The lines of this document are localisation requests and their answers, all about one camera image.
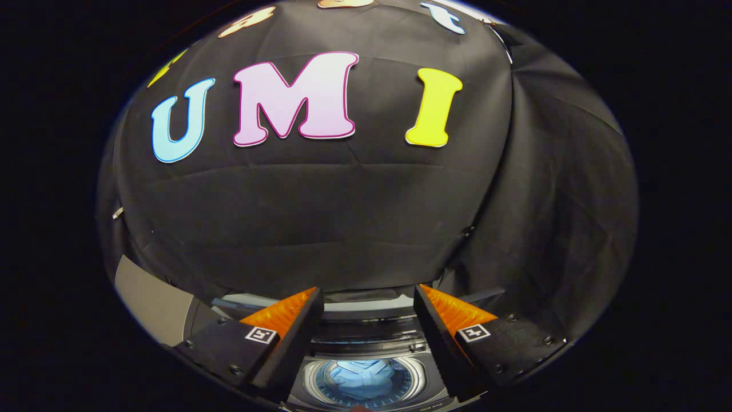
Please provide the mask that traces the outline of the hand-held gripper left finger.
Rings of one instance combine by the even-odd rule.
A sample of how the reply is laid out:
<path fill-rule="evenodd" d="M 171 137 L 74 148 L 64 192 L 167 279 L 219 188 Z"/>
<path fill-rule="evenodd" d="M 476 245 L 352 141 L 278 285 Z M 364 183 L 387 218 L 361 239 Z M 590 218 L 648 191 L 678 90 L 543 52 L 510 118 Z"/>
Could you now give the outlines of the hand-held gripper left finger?
<path fill-rule="evenodd" d="M 220 318 L 174 345 L 172 354 L 227 389 L 280 404 L 323 312 L 321 288 L 312 287 L 241 320 Z"/>

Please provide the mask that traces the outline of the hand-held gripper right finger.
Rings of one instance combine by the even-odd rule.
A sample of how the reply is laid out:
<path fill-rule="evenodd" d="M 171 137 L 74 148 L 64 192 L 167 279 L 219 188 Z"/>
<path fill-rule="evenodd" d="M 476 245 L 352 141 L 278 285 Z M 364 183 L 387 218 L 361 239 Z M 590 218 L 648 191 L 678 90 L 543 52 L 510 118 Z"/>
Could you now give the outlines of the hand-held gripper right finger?
<path fill-rule="evenodd" d="M 494 315 L 419 284 L 413 309 L 448 394 L 469 401 L 528 378 L 567 339 L 515 311 Z"/>

